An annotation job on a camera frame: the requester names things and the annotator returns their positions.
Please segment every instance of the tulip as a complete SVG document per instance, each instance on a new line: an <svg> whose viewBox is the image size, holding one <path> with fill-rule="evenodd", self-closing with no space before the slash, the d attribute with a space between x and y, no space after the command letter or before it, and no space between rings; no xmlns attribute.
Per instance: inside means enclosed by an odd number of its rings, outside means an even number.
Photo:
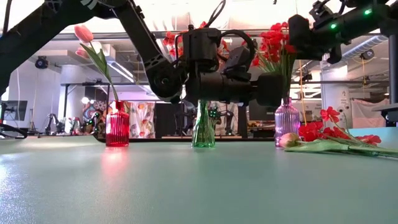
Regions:
<svg viewBox="0 0 398 224"><path fill-rule="evenodd" d="M297 141L300 141L300 136L298 136L298 134L287 133L287 134L282 135L282 137L280 137L279 146L280 147L297 146L298 145Z"/></svg>
<svg viewBox="0 0 398 224"><path fill-rule="evenodd" d="M93 33L84 25L75 25L75 35L86 44L94 40Z"/></svg>
<svg viewBox="0 0 398 224"><path fill-rule="evenodd" d="M77 55L81 56L82 58L89 59L87 51L83 47L79 47L75 52Z"/></svg>

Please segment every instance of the green led light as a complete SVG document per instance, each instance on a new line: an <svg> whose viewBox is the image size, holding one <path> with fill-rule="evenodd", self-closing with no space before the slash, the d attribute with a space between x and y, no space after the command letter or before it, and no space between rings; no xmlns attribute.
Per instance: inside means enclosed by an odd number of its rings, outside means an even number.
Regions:
<svg viewBox="0 0 398 224"><path fill-rule="evenodd" d="M363 14L364 14L365 16L369 15L370 13L372 13L372 9L367 9L367 10L365 10L365 11L363 12Z"/></svg>

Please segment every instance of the light green table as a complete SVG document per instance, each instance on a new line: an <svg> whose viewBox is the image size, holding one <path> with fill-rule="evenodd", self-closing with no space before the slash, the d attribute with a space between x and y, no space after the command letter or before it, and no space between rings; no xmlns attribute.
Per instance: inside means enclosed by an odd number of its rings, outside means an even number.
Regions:
<svg viewBox="0 0 398 224"><path fill-rule="evenodd" d="M397 223L398 161L272 142L0 141L0 223Z"/></svg>

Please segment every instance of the vase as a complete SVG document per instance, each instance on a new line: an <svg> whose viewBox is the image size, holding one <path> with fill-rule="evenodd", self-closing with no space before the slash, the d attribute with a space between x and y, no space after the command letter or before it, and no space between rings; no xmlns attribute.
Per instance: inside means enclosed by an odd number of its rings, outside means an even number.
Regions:
<svg viewBox="0 0 398 224"><path fill-rule="evenodd" d="M282 99L282 104L275 111L275 146L279 147L279 140L284 134L299 134L300 112L293 107L292 99Z"/></svg>
<svg viewBox="0 0 398 224"><path fill-rule="evenodd" d="M115 101L112 113L106 115L106 146L129 145L130 116L124 110L123 101Z"/></svg>
<svg viewBox="0 0 398 224"><path fill-rule="evenodd" d="M213 124L208 114L209 101L198 102L197 120L193 127L192 147L215 147L216 138Z"/></svg>

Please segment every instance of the green glass vase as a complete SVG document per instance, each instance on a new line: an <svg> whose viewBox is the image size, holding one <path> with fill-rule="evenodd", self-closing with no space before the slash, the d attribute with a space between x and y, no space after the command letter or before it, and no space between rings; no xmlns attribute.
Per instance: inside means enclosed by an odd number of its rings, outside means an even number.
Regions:
<svg viewBox="0 0 398 224"><path fill-rule="evenodd" d="M198 113L192 134L192 147L215 147L216 138L208 114L209 101L199 100Z"/></svg>

